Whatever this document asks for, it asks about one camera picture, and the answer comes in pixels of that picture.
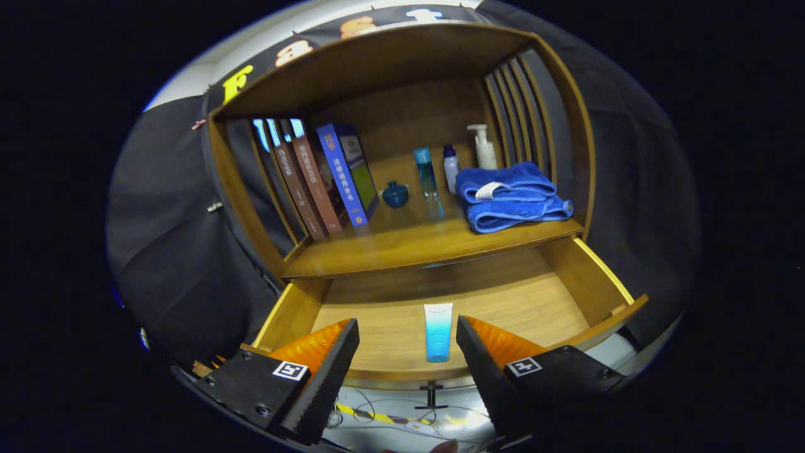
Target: wooden shelf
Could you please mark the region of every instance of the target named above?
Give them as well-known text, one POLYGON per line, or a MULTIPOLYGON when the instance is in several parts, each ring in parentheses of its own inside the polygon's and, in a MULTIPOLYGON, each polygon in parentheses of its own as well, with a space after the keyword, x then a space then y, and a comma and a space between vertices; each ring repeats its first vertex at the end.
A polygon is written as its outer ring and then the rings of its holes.
POLYGON ((440 191, 438 202, 428 201, 417 185, 409 191, 409 201, 402 208, 393 209, 381 200, 368 226, 350 227, 343 234, 310 243, 288 264, 283 277, 328 278, 423 268, 534 246, 583 230, 568 219, 523 223, 479 235, 469 229, 464 208, 447 190, 440 191))
POLYGON ((213 112, 227 118, 301 117, 381 89, 482 77, 533 35, 475 23, 391 27, 326 44, 269 71, 213 112))

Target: brown book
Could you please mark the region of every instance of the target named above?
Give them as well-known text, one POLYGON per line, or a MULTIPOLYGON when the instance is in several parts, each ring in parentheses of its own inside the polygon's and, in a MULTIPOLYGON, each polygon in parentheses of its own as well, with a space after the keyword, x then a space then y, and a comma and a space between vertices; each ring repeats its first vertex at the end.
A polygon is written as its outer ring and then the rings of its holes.
POLYGON ((293 198, 294 204, 299 210, 299 215, 308 228, 308 233, 310 233, 313 240, 324 239, 326 236, 324 223, 313 205, 313 198, 308 185, 301 180, 303 176, 299 162, 296 161, 293 156, 294 153, 290 152, 288 148, 289 143, 280 143, 271 154, 277 160, 279 169, 282 171, 285 183, 288 186, 288 191, 291 192, 291 198, 293 198))
POLYGON ((297 137, 291 143, 324 226, 330 234, 343 231, 344 222, 348 220, 347 210, 338 193, 324 151, 319 148, 318 143, 310 143, 307 135, 297 137))

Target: orange letter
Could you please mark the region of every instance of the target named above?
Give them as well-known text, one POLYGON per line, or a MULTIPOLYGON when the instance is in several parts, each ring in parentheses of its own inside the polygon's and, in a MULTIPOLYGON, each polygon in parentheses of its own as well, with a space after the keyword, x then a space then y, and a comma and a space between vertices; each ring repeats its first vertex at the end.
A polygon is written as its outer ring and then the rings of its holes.
POLYGON ((362 16, 355 19, 350 19, 341 24, 341 38, 349 38, 355 36, 361 30, 375 28, 374 19, 369 16, 362 16))
POLYGON ((277 52, 277 61, 275 62, 275 65, 277 68, 279 68, 288 61, 293 60, 297 56, 304 55, 311 50, 313 50, 313 48, 310 47, 310 44, 308 44, 305 39, 300 39, 299 41, 290 43, 285 46, 283 50, 277 52))

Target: facial cleanser tube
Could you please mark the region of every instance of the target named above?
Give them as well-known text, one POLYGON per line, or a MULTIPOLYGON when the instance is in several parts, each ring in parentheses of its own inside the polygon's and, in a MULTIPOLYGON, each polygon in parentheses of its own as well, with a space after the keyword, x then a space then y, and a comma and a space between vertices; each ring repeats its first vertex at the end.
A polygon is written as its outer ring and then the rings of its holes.
POLYGON ((425 305, 425 346, 428 362, 446 362, 450 356, 452 303, 425 305))

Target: book spine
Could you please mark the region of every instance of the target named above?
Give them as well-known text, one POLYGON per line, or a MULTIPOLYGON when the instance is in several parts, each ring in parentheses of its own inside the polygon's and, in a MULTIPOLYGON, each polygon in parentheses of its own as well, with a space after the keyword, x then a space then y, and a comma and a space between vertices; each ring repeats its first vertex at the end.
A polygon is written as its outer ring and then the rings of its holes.
POLYGON ((324 181, 316 166, 316 158, 313 156, 313 150, 310 148, 308 137, 302 135, 301 137, 293 139, 291 143, 293 144, 296 158, 299 161, 299 167, 302 169, 305 183, 307 183, 316 208, 319 210, 319 214, 321 214, 322 221, 324 221, 324 226, 331 234, 341 232, 341 222, 339 222, 336 210, 330 202, 327 188, 324 187, 324 181))
POLYGON ((349 173, 349 166, 344 157, 344 152, 341 150, 335 128, 332 124, 328 124, 327 126, 319 127, 316 132, 319 134, 321 147, 324 149, 324 155, 330 164, 335 184, 341 194, 341 199, 344 201, 344 207, 347 210, 350 222, 356 227, 365 225, 367 223, 366 213, 361 205, 361 199, 358 197, 355 182, 349 173))
POLYGON ((274 149, 274 153, 276 154, 277 163, 283 171, 283 177, 288 185, 288 191, 291 192, 291 197, 294 199, 296 208, 299 210, 299 215, 302 216, 305 226, 308 227, 308 233, 310 233, 310 236, 314 240, 324 239, 324 226, 318 214, 313 210, 307 185, 299 179, 299 172, 301 170, 288 151, 287 144, 281 143, 274 149))

